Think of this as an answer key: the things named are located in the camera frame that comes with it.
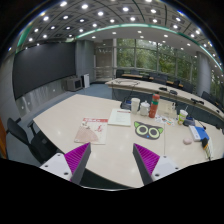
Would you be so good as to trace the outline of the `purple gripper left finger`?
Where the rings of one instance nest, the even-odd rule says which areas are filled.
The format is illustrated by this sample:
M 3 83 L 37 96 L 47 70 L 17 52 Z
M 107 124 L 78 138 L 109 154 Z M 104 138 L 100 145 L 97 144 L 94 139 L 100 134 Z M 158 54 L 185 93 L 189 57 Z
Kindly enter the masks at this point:
M 79 185 L 90 154 L 91 144 L 86 143 L 66 154 L 56 153 L 41 169 Z

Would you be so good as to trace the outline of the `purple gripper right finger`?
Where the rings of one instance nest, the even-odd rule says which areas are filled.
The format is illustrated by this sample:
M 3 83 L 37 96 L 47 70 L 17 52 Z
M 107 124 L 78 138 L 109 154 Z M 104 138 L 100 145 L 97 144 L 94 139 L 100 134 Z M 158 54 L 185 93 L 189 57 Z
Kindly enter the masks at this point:
M 159 156 L 136 143 L 133 144 L 133 155 L 144 185 L 152 183 L 179 170 L 179 166 L 166 155 Z

